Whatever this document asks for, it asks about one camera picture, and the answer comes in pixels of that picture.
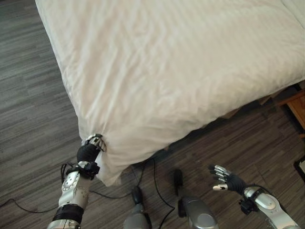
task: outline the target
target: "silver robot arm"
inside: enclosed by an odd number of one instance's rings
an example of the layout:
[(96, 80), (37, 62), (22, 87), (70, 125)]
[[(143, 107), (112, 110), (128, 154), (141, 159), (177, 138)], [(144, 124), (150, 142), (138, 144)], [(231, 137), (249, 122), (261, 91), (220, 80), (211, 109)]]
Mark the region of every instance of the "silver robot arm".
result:
[[(47, 229), (81, 229), (81, 220), (88, 204), (89, 187), (100, 168), (94, 162), (100, 151), (105, 151), (102, 135), (92, 135), (83, 142), (77, 152), (77, 166), (67, 171), (59, 199), (59, 207)], [(124, 222), (124, 229), (151, 229), (148, 215), (144, 212), (142, 192), (132, 190), (135, 206)]]
[(281, 208), (279, 201), (272, 195), (266, 194), (265, 189), (256, 185), (247, 185), (237, 175), (221, 166), (209, 166), (210, 172), (224, 184), (216, 185), (213, 190), (236, 191), (242, 195), (239, 204), (246, 215), (252, 211), (262, 213), (266, 222), (274, 229), (301, 229), (298, 224)]
[(59, 207), (47, 229), (80, 229), (88, 204), (89, 187), (100, 168), (94, 162), (102, 150), (101, 135), (90, 136), (77, 152), (77, 166), (67, 171), (59, 199)]

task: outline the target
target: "silver metal part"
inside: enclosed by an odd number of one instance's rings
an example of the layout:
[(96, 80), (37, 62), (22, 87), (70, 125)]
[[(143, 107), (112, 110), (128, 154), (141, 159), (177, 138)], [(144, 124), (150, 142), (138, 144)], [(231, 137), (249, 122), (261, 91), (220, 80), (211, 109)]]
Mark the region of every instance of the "silver metal part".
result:
[(131, 214), (124, 221), (124, 229), (150, 229), (150, 224), (144, 215), (144, 207), (137, 204), (132, 209)]
[(85, 210), (88, 204), (90, 184), (91, 180), (82, 177), (78, 171), (69, 173), (61, 187), (62, 195), (58, 202), (59, 206), (76, 204)]
[(196, 197), (183, 197), (183, 207), (191, 229), (219, 229), (209, 207)]
[(81, 229), (81, 226), (74, 220), (60, 219), (51, 222), (47, 229)]
[(94, 134), (89, 136), (85, 141), (82, 141), (81, 145), (84, 146), (86, 144), (92, 144), (98, 147), (101, 151), (106, 151), (106, 144), (102, 139), (102, 135)]
[[(244, 191), (244, 195), (251, 197), (258, 188), (248, 187)], [(282, 210), (278, 200), (265, 193), (261, 193), (254, 200), (258, 209), (264, 214), (265, 220), (274, 229), (300, 229), (296, 222)]]
[(224, 173), (224, 174), (226, 174), (226, 175), (230, 175), (230, 173), (231, 173), (230, 171), (226, 170), (224, 167), (218, 166), (218, 165), (215, 165), (214, 170), (215, 170), (216, 172), (221, 172), (221, 173)]

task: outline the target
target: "black joint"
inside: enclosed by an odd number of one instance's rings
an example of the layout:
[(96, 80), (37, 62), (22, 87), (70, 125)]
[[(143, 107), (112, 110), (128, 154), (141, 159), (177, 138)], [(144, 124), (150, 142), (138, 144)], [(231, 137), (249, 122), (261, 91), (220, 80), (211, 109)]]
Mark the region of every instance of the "black joint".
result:
[(180, 199), (180, 200), (178, 201), (178, 216), (179, 216), (180, 218), (186, 217), (186, 212), (185, 212), (185, 209), (184, 209), (184, 205), (183, 205), (182, 199)]
[(94, 176), (99, 173), (100, 167), (98, 167), (96, 162), (90, 162), (85, 165), (84, 171), (86, 175), (93, 180)]
[(175, 169), (173, 173), (173, 183), (175, 187), (176, 196), (179, 195), (179, 188), (183, 187), (183, 174), (180, 169)]
[(66, 204), (57, 209), (53, 221), (60, 219), (70, 219), (81, 223), (84, 209), (76, 204)]
[(239, 204), (244, 214), (249, 215), (253, 211), (253, 203), (251, 201), (240, 200)]
[(139, 186), (132, 189), (132, 198), (135, 205), (143, 203), (143, 195)]

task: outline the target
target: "white bedsheet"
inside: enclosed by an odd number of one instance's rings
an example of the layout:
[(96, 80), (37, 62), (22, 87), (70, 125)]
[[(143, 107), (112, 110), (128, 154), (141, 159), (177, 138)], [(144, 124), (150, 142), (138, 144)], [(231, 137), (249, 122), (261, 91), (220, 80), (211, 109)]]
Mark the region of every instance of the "white bedsheet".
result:
[(301, 81), (304, 29), (281, 0), (36, 0), (98, 178)]

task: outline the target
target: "wooden floor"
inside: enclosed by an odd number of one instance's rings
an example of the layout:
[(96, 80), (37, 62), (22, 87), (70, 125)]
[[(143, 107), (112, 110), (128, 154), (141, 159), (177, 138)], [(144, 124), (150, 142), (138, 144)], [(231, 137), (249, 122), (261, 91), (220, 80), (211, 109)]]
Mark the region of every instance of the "wooden floor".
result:
[[(0, 203), (15, 198), (25, 208), (45, 210), (56, 206), (61, 195), (61, 163), (73, 161), (80, 145), (77, 117), (34, 0), (0, 1), (0, 28)], [(211, 207), (221, 229), (266, 228), (256, 214), (240, 211), (236, 193), (211, 190), (214, 181), (207, 165), (217, 163), (248, 183), (272, 190), (305, 228), (305, 186), (293, 167), (304, 148), (281, 109), (253, 110), (193, 132), (168, 152), (157, 153), (157, 182), (163, 197), (175, 205), (172, 171), (179, 167), (185, 185)], [(156, 195), (152, 166), (147, 165), (141, 188), (157, 228), (169, 208)], [(127, 169), (119, 187), (106, 188), (94, 180), (92, 189), (125, 194), (136, 184), (140, 170), (140, 165)], [(129, 197), (111, 200), (92, 194), (83, 228), (122, 228), (131, 208)], [(0, 228), (46, 228), (53, 214), (31, 214), (9, 203), (0, 209)], [(175, 211), (163, 228), (187, 228), (186, 220)]]

